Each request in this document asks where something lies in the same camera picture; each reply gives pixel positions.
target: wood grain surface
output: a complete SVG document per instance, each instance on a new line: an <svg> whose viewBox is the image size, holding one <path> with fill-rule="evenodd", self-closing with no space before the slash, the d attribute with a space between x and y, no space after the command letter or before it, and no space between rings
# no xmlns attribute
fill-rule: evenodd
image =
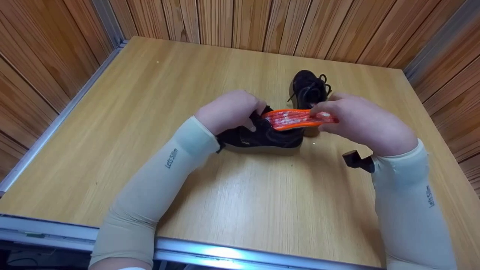
<svg viewBox="0 0 480 270"><path fill-rule="evenodd" d="M480 196L480 155L461 162L460 167L477 195Z"/></svg>
<svg viewBox="0 0 480 270"><path fill-rule="evenodd" d="M57 112L62 111L70 102L70 98L2 12L0 12L0 36L0 54L3 58Z"/></svg>
<svg viewBox="0 0 480 270"><path fill-rule="evenodd" d="M326 59L357 62L395 1L354 0Z"/></svg>
<svg viewBox="0 0 480 270"><path fill-rule="evenodd" d="M133 21L132 13L128 7L127 0L109 0L112 6L117 22L119 22L121 31L126 39L138 36L137 27Z"/></svg>
<svg viewBox="0 0 480 270"><path fill-rule="evenodd" d="M127 0L139 35L169 39L167 22L159 0Z"/></svg>
<svg viewBox="0 0 480 270"><path fill-rule="evenodd" d="M110 0L127 38L396 68L405 68L464 1Z"/></svg>
<svg viewBox="0 0 480 270"><path fill-rule="evenodd" d="M273 0L263 51L293 55L309 6L309 0Z"/></svg>
<svg viewBox="0 0 480 270"><path fill-rule="evenodd" d="M312 0L296 56L325 59L353 0Z"/></svg>
<svg viewBox="0 0 480 270"><path fill-rule="evenodd" d="M463 153L461 159L466 158L465 153L480 152L480 81L432 114L431 118L452 152Z"/></svg>
<svg viewBox="0 0 480 270"><path fill-rule="evenodd" d="M233 1L197 1L200 42L205 45L232 47Z"/></svg>
<svg viewBox="0 0 480 270"><path fill-rule="evenodd" d="M0 130L30 148L57 113L0 58Z"/></svg>
<svg viewBox="0 0 480 270"><path fill-rule="evenodd" d="M3 179L27 152L23 146L0 132L0 179Z"/></svg>
<svg viewBox="0 0 480 270"><path fill-rule="evenodd" d="M200 43L197 2L194 0L163 0L170 40Z"/></svg>
<svg viewBox="0 0 480 270"><path fill-rule="evenodd" d="M271 1L234 1L233 48L262 51L270 5Z"/></svg>
<svg viewBox="0 0 480 270"><path fill-rule="evenodd" d="M465 0L441 0L388 65L405 68Z"/></svg>
<svg viewBox="0 0 480 270"><path fill-rule="evenodd" d="M480 55L480 14L458 33L451 44L432 60L422 76L412 82L422 102Z"/></svg>
<svg viewBox="0 0 480 270"><path fill-rule="evenodd" d="M63 0L72 14L98 63L103 63L113 51L91 0Z"/></svg>
<svg viewBox="0 0 480 270"><path fill-rule="evenodd" d="M134 37L12 188L0 212L99 226L132 175L195 111L230 89L286 108L295 73L324 71L337 91L390 110L423 140L431 186L459 269L480 267L480 201L401 70ZM187 179L158 235L381 266L371 177L339 136L292 157L222 151Z"/></svg>
<svg viewBox="0 0 480 270"><path fill-rule="evenodd" d="M439 2L440 0L397 0L361 53L358 62L388 66Z"/></svg>
<svg viewBox="0 0 480 270"><path fill-rule="evenodd" d="M75 96L99 67L62 0L3 0L0 12L69 98Z"/></svg>

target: shoe sole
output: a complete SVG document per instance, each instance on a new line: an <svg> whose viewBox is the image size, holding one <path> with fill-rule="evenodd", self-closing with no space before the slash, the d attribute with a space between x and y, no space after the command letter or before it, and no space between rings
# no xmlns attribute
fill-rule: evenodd
<svg viewBox="0 0 480 270"><path fill-rule="evenodd" d="M290 89L288 90L288 93L290 97L293 96L291 99L293 108L298 109L297 96L293 94L293 80L290 82ZM306 127L305 130L303 131L304 137L317 137L319 134L320 134L320 131L316 126Z"/></svg>
<svg viewBox="0 0 480 270"><path fill-rule="evenodd" d="M293 156L300 151L300 146L295 148L281 148L275 146L237 147L225 144L225 150L240 154L273 154L278 156Z"/></svg>

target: black suede shoe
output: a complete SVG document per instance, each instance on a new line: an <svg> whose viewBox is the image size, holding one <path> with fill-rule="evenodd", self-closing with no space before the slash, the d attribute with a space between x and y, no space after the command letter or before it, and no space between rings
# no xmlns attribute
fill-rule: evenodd
<svg viewBox="0 0 480 270"><path fill-rule="evenodd" d="M325 74L317 78L313 72L309 70L300 70L293 77L290 83L290 98L293 108L300 110L310 110L318 102L326 101L332 89L327 82ZM317 127L305 128L304 135L306 137L315 137L319 134Z"/></svg>
<svg viewBox="0 0 480 270"><path fill-rule="evenodd" d="M273 111L269 106L262 114ZM244 126L226 130L217 138L225 144L225 149L236 153L268 153L291 156L297 153L303 141L303 130L292 129L277 131L268 120L262 119L256 112L250 119L257 128L255 132Z"/></svg>

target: left hand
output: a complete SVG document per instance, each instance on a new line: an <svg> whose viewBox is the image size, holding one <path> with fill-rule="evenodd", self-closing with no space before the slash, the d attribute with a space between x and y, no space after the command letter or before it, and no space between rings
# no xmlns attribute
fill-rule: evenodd
<svg viewBox="0 0 480 270"><path fill-rule="evenodd" d="M249 116L254 111L262 114L265 107L264 100L259 100L244 90L233 90L201 107L195 113L195 117L213 135L242 125L255 131L256 128Z"/></svg>

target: hand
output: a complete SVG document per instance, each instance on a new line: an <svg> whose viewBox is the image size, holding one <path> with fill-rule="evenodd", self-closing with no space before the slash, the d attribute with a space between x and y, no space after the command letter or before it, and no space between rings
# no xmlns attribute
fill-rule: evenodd
<svg viewBox="0 0 480 270"><path fill-rule="evenodd" d="M375 155L400 155L418 145L417 137L405 123L364 98L335 93L329 101L315 105L310 115L320 111L331 113L339 120L339 123L319 126L321 132L337 134L366 145Z"/></svg>
<svg viewBox="0 0 480 270"><path fill-rule="evenodd" d="M241 125L255 131L256 128L249 116L254 111L262 114L265 107L266 102L252 94L244 90L233 90L201 107L195 117L213 135Z"/></svg>

